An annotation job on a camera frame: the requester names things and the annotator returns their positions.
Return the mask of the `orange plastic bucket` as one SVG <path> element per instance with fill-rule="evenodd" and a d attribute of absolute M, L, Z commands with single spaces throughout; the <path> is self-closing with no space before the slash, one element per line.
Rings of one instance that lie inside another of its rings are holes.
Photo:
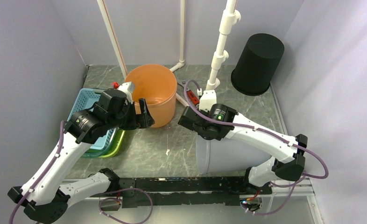
<path fill-rule="evenodd" d="M 146 100 L 149 113 L 155 121 L 152 128 L 165 126 L 173 119 L 177 82 L 169 68 L 159 64 L 145 64 L 133 69 L 125 82 L 135 85 L 132 98 L 137 114 L 141 113 L 139 99 Z"/>

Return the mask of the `grey plastic bucket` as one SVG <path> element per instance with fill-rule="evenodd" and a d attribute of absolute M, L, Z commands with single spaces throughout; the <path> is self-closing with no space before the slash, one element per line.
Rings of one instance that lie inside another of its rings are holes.
<path fill-rule="evenodd" d="M 196 138 L 196 160 L 200 174 L 241 171 L 256 167 L 271 155 L 247 143 L 224 138 L 205 140 Z"/>

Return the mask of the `black plastic bucket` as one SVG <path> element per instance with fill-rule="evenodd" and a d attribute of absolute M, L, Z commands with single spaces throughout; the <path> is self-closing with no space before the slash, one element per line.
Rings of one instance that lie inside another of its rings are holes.
<path fill-rule="evenodd" d="M 265 93 L 284 50 L 283 42 L 273 35 L 258 33 L 250 36 L 231 73 L 233 87 L 248 96 Z"/>

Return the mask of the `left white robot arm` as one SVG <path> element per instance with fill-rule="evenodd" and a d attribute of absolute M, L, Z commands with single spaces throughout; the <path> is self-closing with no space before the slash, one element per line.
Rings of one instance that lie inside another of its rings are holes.
<path fill-rule="evenodd" d="M 139 99 L 141 112 L 137 113 L 130 94 L 129 90 L 105 90 L 90 108 L 61 122 L 59 141 L 42 166 L 25 184 L 8 192 L 29 219 L 51 224 L 87 197 L 121 192 L 120 177 L 109 168 L 75 183 L 63 184 L 63 180 L 78 159 L 109 130 L 143 129 L 154 124 L 146 100 Z"/>

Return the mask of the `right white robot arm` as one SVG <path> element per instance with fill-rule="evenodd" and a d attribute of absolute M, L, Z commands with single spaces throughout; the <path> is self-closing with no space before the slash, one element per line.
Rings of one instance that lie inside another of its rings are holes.
<path fill-rule="evenodd" d="M 231 107 L 214 104 L 197 114 L 188 106 L 178 123 L 198 134 L 201 174 L 245 170 L 243 189 L 249 194 L 277 178 L 296 182 L 302 176 L 305 157 L 293 146 L 294 137 L 260 126 Z"/>

